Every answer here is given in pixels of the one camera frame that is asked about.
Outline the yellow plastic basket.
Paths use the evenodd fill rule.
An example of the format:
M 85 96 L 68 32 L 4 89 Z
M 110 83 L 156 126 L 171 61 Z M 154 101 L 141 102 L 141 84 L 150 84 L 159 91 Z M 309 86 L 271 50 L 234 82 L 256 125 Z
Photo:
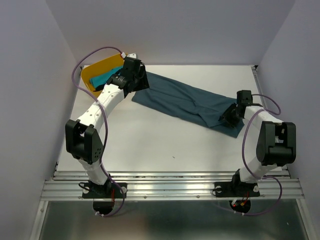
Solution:
M 97 98 L 101 91 L 95 91 L 95 87 L 91 84 L 90 80 L 94 77 L 105 74 L 114 68 L 121 67 L 123 63 L 124 59 L 121 57 L 120 53 L 107 57 L 92 65 L 84 67 L 81 71 L 81 79 L 85 87 Z

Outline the dark blue-grey t shirt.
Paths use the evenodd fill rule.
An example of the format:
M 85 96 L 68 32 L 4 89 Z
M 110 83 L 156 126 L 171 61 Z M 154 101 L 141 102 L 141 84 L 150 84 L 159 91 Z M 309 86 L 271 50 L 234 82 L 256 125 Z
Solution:
M 234 98 L 151 72 L 147 73 L 147 78 L 149 88 L 137 91 L 132 97 L 133 102 L 233 138 L 237 138 L 243 129 L 242 120 L 235 127 L 219 120 L 236 102 Z

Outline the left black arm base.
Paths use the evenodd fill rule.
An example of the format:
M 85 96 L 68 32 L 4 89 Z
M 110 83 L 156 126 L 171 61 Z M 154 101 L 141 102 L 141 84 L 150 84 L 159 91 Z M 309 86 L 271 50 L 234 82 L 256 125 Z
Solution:
M 78 186 L 82 189 L 83 199 L 122 199 L 127 197 L 127 183 L 122 182 L 116 186 L 113 182 L 107 180 L 104 185 L 98 185 L 88 180 L 80 182 Z

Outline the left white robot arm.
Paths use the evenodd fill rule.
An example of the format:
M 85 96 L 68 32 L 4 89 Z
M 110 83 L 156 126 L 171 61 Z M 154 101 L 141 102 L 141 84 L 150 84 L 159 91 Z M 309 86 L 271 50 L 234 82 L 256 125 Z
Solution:
M 147 88 L 145 65 L 135 53 L 131 53 L 124 58 L 119 73 L 112 74 L 107 80 L 97 100 L 80 117 L 65 124 L 66 151 L 82 165 L 100 197 L 111 193 L 111 184 L 107 182 L 107 173 L 103 169 L 104 144 L 99 131 L 112 110 L 128 94 Z

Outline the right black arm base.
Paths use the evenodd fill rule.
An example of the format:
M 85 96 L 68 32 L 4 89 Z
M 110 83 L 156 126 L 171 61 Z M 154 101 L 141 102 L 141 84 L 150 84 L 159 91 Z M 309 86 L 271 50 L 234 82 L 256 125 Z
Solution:
M 217 198 L 259 197 L 260 191 L 257 183 L 242 182 L 235 174 L 231 181 L 216 181 L 212 194 Z

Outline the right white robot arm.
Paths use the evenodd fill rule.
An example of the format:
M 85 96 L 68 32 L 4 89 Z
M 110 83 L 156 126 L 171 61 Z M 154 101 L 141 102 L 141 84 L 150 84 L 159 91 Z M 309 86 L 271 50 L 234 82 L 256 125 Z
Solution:
M 231 192 L 242 195 L 248 190 L 248 184 L 255 184 L 268 172 L 277 167 L 292 164 L 296 160 L 296 125 L 275 117 L 278 112 L 267 110 L 254 103 L 250 90 L 237 92 L 236 103 L 230 105 L 219 120 L 228 127 L 235 127 L 241 120 L 248 120 L 242 140 L 241 157 L 244 167 L 238 169 L 230 182 Z M 245 159 L 245 144 L 250 126 L 259 130 L 255 157 L 249 163 Z

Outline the rolled black t shirt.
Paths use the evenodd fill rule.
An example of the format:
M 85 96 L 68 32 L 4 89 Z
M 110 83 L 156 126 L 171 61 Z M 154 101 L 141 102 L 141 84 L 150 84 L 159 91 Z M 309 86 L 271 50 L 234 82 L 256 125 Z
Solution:
M 99 92 L 99 91 L 102 91 L 104 89 L 104 85 L 99 85 L 94 91 L 95 92 Z

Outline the rolled teal t shirt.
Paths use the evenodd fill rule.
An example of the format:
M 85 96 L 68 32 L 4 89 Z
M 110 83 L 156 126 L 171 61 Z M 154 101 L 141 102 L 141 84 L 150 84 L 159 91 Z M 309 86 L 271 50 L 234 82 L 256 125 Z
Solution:
M 113 74 L 116 74 L 118 75 L 121 71 L 123 67 L 122 66 L 119 66 L 119 67 L 115 67 L 113 69 L 111 69 L 110 71 L 106 72 L 106 73 L 103 73 L 101 75 L 98 75 L 98 76 L 95 76 L 95 77 L 92 77 L 90 79 L 90 83 L 91 85 L 94 87 L 95 90 L 98 89 L 98 86 L 101 86 L 101 85 L 104 85 L 106 84 L 106 82 L 108 81 L 108 79 L 113 75 Z

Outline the aluminium right side rail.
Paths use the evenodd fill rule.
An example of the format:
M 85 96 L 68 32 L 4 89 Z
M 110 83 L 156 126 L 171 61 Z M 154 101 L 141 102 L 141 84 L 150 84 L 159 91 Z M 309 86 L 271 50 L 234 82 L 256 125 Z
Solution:
M 281 109 L 275 100 L 262 93 L 256 67 L 252 68 L 252 73 L 258 90 L 252 96 L 260 100 L 261 106 L 251 107 L 247 113 L 250 125 L 259 130 L 255 157 L 248 165 L 255 177 L 260 179 L 295 159 L 296 142 L 290 137 L 296 136 L 296 128 L 294 124 L 279 119 Z

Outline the aluminium rail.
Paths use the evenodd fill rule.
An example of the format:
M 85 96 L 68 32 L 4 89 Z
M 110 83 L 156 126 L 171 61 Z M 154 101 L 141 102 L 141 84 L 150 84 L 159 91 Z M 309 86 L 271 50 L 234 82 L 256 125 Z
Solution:
M 248 165 L 255 177 L 260 179 L 295 159 L 296 142 L 290 137 L 296 136 L 296 128 L 294 124 L 279 119 L 281 109 L 275 100 L 262 93 L 256 67 L 252 68 L 252 73 L 258 90 L 252 96 L 260 100 L 261 106 L 251 107 L 247 113 L 250 125 L 259 130 L 255 157 Z
M 158 172 L 112 172 L 117 183 L 127 183 L 127 201 L 210 201 L 215 200 L 212 190 L 215 182 L 229 182 L 232 171 L 158 171 Z M 303 199 L 300 181 L 291 178 L 287 169 L 273 170 L 273 179 L 260 180 L 259 200 Z M 88 180 L 84 171 L 56 171 L 44 183 L 40 199 L 42 201 L 82 200 L 80 182 Z

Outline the aluminium front rail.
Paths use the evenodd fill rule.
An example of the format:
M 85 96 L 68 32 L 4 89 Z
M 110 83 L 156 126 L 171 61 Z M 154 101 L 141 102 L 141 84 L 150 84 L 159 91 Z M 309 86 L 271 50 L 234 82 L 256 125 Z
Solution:
M 158 171 L 158 172 L 112 172 L 117 183 L 127 183 L 127 201 L 210 201 L 215 200 L 212 190 L 215 182 L 229 182 L 232 171 Z M 303 199 L 300 181 L 291 178 L 287 169 L 273 170 L 273 179 L 260 180 L 259 200 Z M 40 199 L 42 201 L 82 200 L 80 182 L 88 180 L 84 171 L 56 171 L 44 183 Z

